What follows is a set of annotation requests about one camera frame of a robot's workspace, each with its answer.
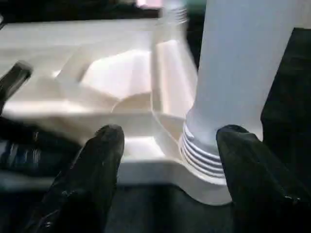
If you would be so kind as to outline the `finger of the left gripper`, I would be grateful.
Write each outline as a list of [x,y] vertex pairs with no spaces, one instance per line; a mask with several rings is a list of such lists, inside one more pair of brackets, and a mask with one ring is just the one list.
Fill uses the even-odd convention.
[[16,62],[0,79],[0,102],[7,101],[30,78],[32,71],[29,64]]

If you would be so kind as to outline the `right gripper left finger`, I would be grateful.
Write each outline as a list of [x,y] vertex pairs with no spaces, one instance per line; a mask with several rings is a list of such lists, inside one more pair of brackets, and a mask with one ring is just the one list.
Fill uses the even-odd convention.
[[101,127],[55,178],[22,225],[24,233],[102,233],[124,153],[121,126]]

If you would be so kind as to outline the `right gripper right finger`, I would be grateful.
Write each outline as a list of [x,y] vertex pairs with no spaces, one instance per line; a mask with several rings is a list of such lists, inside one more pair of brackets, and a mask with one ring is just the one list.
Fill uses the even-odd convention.
[[254,133],[217,130],[236,233],[309,233],[311,194]]

